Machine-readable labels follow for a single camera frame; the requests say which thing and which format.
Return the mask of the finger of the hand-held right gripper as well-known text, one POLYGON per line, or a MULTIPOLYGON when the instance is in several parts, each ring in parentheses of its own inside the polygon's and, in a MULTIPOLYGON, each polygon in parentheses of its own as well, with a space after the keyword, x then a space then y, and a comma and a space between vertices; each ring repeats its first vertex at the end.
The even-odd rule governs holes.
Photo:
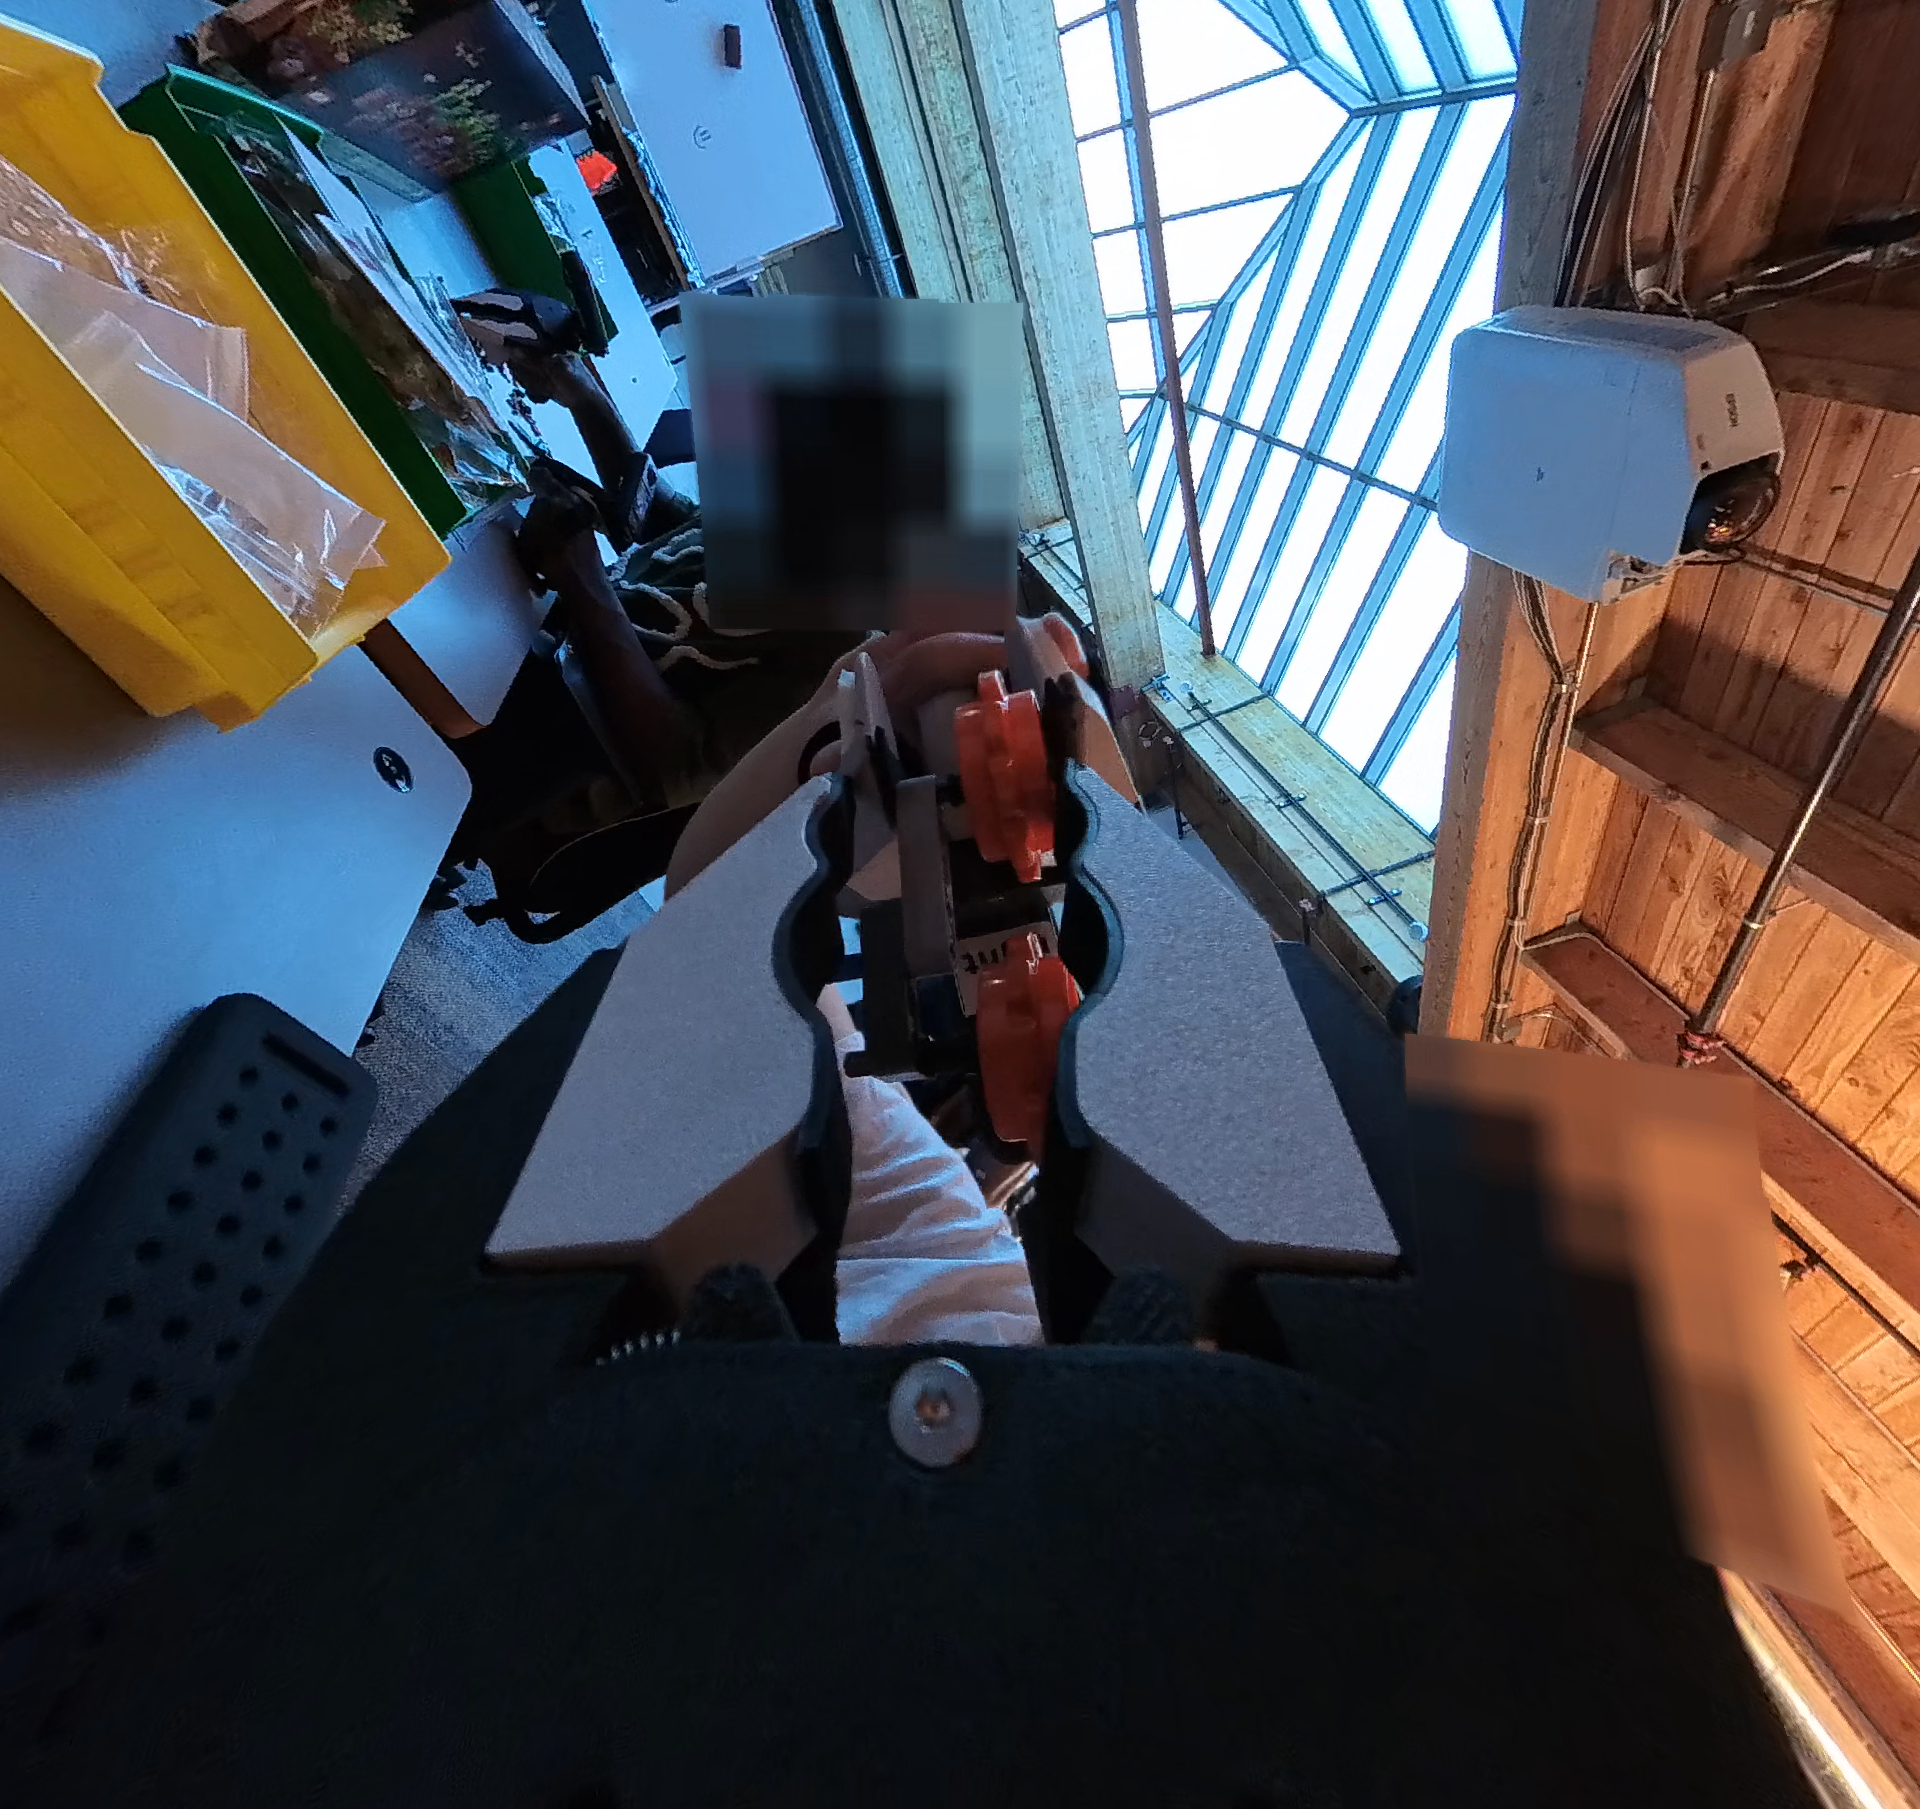
POLYGON ((838 767, 853 797, 853 869, 838 894, 843 918, 900 896, 895 799, 900 759, 881 670, 855 653, 836 678, 838 767))
POLYGON ((1117 741, 1108 706, 1074 670, 1052 678, 1052 775, 1063 781, 1066 767, 1079 763, 1103 780, 1117 799, 1143 811, 1140 791, 1117 741))

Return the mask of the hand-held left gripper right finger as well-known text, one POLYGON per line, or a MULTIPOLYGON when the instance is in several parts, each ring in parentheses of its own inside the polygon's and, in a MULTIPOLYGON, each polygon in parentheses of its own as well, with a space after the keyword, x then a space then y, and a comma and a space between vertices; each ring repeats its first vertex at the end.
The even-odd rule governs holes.
POLYGON ((1060 803, 1060 1042, 1038 1180, 1046 1338, 1166 1273, 1215 1328, 1251 1276, 1390 1279, 1403 1247, 1262 916, 1093 770, 1060 803))

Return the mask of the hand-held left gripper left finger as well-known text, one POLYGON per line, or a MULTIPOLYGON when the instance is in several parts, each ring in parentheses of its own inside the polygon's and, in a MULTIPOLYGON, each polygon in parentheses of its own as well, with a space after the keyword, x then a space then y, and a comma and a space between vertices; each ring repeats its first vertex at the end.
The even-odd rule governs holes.
POLYGON ((836 1341, 849 1121, 817 1010, 841 959, 849 791, 819 775, 618 959, 488 1242, 506 1269, 626 1269, 678 1312, 750 1264, 836 1341))

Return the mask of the orange wheeled grey toy assembly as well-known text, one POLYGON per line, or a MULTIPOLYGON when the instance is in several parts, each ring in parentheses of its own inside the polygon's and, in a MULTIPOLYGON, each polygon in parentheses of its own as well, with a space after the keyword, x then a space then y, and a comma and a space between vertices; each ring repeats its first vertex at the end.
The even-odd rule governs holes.
POLYGON ((1042 710, 984 672, 951 713, 951 766, 900 775, 900 896, 857 918, 861 1071, 966 1082, 987 1147, 1007 1164, 1045 1148, 1060 1046, 1082 1006, 1060 958, 1060 785, 1042 710))

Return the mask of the grey desk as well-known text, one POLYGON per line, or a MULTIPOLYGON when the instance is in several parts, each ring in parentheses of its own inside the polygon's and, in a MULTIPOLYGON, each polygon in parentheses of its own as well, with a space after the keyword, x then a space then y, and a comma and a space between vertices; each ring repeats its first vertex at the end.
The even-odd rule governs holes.
POLYGON ((3 1272, 205 1006, 349 1053, 468 772, 358 651, 229 735, 147 715, 3 588, 3 1272))

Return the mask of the person's white shirt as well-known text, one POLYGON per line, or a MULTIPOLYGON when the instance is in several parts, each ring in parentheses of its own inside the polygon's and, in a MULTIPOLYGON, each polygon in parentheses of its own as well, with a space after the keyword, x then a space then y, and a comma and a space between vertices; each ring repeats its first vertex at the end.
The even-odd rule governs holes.
POLYGON ((835 1034, 850 1131, 850 1205, 836 1254, 845 1344, 1042 1343, 1034 1286, 1007 1215, 899 1085, 857 1076, 861 1034, 838 993, 835 1034))

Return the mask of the white ceiling projector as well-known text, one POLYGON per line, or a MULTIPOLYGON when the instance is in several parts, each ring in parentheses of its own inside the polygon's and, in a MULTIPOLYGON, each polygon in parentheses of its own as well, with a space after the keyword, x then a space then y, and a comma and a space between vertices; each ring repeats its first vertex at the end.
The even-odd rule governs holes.
POLYGON ((1591 603, 1742 548, 1783 493, 1757 351, 1717 323, 1507 308, 1453 335, 1446 537, 1591 603))

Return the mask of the whiteboard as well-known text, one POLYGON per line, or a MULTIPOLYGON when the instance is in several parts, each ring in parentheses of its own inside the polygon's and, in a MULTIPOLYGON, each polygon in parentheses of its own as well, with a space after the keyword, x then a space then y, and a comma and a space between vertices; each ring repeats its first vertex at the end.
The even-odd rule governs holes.
POLYGON ((770 0, 582 0, 691 289, 843 223, 770 0))

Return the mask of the clear plastic bags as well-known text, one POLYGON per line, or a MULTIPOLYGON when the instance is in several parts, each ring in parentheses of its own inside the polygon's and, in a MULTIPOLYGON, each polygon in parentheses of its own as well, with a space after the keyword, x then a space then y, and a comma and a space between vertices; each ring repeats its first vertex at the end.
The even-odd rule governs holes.
POLYGON ((253 428, 247 334, 150 297, 122 249, 13 164, 3 166, 3 284, 305 636, 319 635, 354 574, 384 565, 381 521, 253 428))

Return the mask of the yellow plastic bin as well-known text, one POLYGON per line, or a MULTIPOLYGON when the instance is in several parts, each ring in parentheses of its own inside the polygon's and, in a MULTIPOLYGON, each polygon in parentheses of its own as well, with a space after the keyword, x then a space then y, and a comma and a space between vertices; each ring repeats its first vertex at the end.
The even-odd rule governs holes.
POLYGON ((36 321, 3 314, 5 578, 155 717, 234 730, 449 567, 442 538, 349 417, 247 264, 156 143, 123 124, 83 48, 3 21, 3 152, 103 235, 159 240, 192 314, 250 345, 253 422, 381 523, 380 567, 298 632, 218 544, 36 321))

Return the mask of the dark flower print box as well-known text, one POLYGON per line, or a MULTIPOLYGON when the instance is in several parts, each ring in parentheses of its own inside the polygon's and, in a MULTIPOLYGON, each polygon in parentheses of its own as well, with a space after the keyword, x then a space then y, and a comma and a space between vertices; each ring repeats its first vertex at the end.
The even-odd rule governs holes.
POLYGON ((194 54, 430 193, 588 130, 517 0, 241 0, 194 54))

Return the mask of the green plastic bin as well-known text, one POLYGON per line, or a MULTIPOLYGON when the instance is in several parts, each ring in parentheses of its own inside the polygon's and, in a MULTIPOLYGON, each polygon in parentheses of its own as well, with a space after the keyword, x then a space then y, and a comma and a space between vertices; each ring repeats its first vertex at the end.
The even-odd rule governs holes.
POLYGON ((179 168, 428 526, 526 494, 544 454, 532 407, 473 349, 445 282, 402 262, 319 130, 184 69, 123 117, 179 168))

